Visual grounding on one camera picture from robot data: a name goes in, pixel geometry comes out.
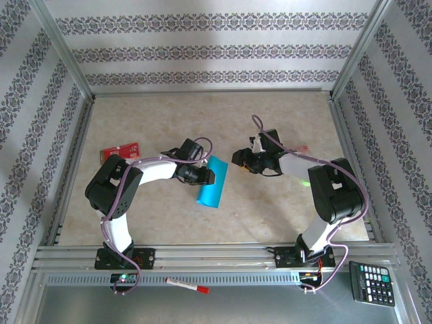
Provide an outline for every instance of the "blue foam block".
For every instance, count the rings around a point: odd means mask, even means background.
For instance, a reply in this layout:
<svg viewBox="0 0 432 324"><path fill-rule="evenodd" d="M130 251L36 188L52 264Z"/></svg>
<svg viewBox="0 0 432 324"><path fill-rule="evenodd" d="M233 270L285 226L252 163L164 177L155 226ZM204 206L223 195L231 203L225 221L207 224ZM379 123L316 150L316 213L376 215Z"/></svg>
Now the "blue foam block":
<svg viewBox="0 0 432 324"><path fill-rule="evenodd" d="M228 163L219 160L217 157L211 156L209 162L207 163L207 167L215 173L215 183L201 186L196 201L198 204L217 208L221 202L223 185L225 184L225 178L228 170Z"/></svg>

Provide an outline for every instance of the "beige table surface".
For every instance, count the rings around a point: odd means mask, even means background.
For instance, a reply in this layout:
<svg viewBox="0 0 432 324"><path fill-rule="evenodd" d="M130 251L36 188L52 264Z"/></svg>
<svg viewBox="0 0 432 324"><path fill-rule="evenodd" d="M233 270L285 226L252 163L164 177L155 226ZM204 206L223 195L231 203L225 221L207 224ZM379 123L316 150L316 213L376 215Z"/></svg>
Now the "beige table surface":
<svg viewBox="0 0 432 324"><path fill-rule="evenodd" d="M74 182L60 245L99 245L103 238L84 190L100 167L99 151L138 142L142 157L179 147L189 137L209 137L213 154L229 162L218 209L196 202L198 186L175 179L139 187L128 211L136 244L294 242L312 218L311 189L295 177L265 178L231 164L248 147L259 115L288 147L307 144L314 156L335 159L342 150L322 92L238 92L97 99ZM368 240L362 221L336 240Z"/></svg>

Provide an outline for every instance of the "marker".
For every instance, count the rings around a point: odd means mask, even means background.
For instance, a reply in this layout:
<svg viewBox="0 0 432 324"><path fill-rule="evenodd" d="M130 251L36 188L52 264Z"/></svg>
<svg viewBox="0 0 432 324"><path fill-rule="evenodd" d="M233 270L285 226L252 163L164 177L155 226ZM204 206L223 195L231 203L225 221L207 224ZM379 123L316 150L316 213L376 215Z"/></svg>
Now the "marker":
<svg viewBox="0 0 432 324"><path fill-rule="evenodd" d="M208 294L210 292L210 288L208 288L208 287L197 286L197 285L194 285L192 283L188 283L188 282L184 282L184 281L180 281L180 280L167 278L167 279L165 279L165 282L167 284L170 284L170 285L175 285L175 286L179 286L179 287L183 287L183 288L187 288L187 289L191 289L191 290L196 290L197 292L202 292L203 294Z"/></svg>

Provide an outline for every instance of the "calculator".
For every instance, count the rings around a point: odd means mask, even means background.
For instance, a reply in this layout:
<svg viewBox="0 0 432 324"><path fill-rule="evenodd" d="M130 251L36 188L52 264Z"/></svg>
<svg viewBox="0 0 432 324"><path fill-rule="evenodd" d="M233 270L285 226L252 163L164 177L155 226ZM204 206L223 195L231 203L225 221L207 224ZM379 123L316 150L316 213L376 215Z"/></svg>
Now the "calculator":
<svg viewBox="0 0 432 324"><path fill-rule="evenodd" d="M387 268L350 261L350 279L355 301L394 307L392 279Z"/></svg>

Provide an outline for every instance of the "wall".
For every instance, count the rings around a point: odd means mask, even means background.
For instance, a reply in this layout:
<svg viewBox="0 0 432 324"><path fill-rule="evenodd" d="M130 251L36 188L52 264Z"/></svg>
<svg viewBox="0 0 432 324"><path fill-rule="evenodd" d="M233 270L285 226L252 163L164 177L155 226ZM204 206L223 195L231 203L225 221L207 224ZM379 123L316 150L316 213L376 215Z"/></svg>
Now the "wall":
<svg viewBox="0 0 432 324"><path fill-rule="evenodd" d="M0 0L0 323L58 207L83 96L25 0Z"/></svg>
<svg viewBox="0 0 432 324"><path fill-rule="evenodd" d="M375 0L55 0L95 93L330 90Z"/></svg>
<svg viewBox="0 0 432 324"><path fill-rule="evenodd" d="M340 97L373 210L432 322L431 1L395 1Z"/></svg>

